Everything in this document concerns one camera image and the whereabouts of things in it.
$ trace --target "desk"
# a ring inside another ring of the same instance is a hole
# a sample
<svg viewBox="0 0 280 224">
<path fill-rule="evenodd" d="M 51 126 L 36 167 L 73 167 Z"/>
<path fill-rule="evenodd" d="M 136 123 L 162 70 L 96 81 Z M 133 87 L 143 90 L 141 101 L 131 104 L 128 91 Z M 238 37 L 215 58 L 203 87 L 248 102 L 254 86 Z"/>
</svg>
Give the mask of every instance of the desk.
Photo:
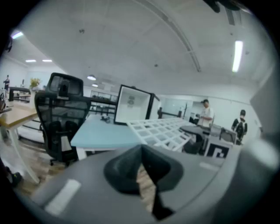
<svg viewBox="0 0 280 224">
<path fill-rule="evenodd" d="M 0 125 L 9 130 L 10 138 L 12 140 L 15 151 L 23 163 L 25 169 L 35 183 L 39 183 L 40 180 L 30 168 L 30 166 L 24 161 L 24 157 L 21 154 L 22 149 L 18 142 L 17 128 L 24 125 L 26 122 L 33 120 L 37 117 L 35 108 L 30 108 L 26 103 L 20 103 L 16 101 L 6 102 L 7 106 L 13 106 L 11 111 L 0 114 Z"/>
<path fill-rule="evenodd" d="M 107 124 L 100 119 L 100 115 L 90 115 L 71 140 L 71 146 L 76 147 L 79 160 L 87 157 L 86 151 L 108 151 L 141 144 L 128 126 L 115 125 L 112 119 Z"/>
</svg>

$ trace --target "cap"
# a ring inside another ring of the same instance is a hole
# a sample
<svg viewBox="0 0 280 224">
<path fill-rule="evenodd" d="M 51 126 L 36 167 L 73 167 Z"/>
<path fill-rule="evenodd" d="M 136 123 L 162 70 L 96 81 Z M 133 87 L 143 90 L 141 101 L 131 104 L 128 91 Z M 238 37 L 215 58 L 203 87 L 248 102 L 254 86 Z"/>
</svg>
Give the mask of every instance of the cap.
<svg viewBox="0 0 280 224">
<path fill-rule="evenodd" d="M 240 111 L 240 115 L 245 116 L 246 115 L 246 111 L 245 110 L 241 110 Z"/>
</svg>

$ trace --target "white shirt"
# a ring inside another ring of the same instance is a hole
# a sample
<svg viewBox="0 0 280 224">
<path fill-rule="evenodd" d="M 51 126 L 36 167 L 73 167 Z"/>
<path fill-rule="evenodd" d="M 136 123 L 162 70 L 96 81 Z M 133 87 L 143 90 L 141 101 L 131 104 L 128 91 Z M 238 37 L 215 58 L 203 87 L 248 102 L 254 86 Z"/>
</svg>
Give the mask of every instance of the white shirt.
<svg viewBox="0 0 280 224">
<path fill-rule="evenodd" d="M 201 117 L 210 117 L 210 118 L 212 118 L 212 120 L 208 121 Z M 210 124 L 213 123 L 213 118 L 214 118 L 214 110 L 211 107 L 204 108 L 200 115 L 200 119 L 199 119 L 197 125 L 201 125 L 203 127 L 209 127 Z"/>
</svg>

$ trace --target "potted plant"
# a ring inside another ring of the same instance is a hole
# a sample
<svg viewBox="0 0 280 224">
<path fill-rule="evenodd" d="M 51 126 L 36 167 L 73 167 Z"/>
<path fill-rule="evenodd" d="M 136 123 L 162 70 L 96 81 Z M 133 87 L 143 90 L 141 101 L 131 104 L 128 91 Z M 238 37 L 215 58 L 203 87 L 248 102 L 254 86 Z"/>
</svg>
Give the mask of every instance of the potted plant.
<svg viewBox="0 0 280 224">
<path fill-rule="evenodd" d="M 39 85 L 40 85 L 40 79 L 38 78 L 31 78 L 30 79 L 30 101 L 29 101 L 29 105 L 31 108 L 35 108 L 35 94 L 36 92 L 39 90 Z"/>
</svg>

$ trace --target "white desk leg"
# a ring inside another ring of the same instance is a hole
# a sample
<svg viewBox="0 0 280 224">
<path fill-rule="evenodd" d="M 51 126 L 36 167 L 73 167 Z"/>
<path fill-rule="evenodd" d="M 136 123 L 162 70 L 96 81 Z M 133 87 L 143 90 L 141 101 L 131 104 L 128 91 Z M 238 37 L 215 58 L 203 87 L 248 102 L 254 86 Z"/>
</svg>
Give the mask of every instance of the white desk leg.
<svg viewBox="0 0 280 224">
<path fill-rule="evenodd" d="M 87 157 L 86 151 L 83 148 L 76 148 L 76 150 L 79 160 L 85 159 Z"/>
<path fill-rule="evenodd" d="M 15 129 L 15 133 L 17 134 L 17 139 L 19 139 L 19 135 L 18 135 L 18 129 Z"/>
<path fill-rule="evenodd" d="M 10 138 L 12 140 L 12 143 L 14 145 L 14 149 L 18 155 L 18 157 L 20 158 L 22 164 L 24 165 L 25 169 L 27 170 L 28 174 L 31 176 L 31 178 L 34 180 L 35 183 L 39 184 L 40 180 L 39 178 L 36 176 L 36 174 L 33 172 L 33 170 L 30 168 L 30 166 L 24 161 L 24 158 L 21 154 L 21 147 L 18 143 L 18 137 L 16 135 L 16 132 L 14 129 L 10 130 Z"/>
</svg>

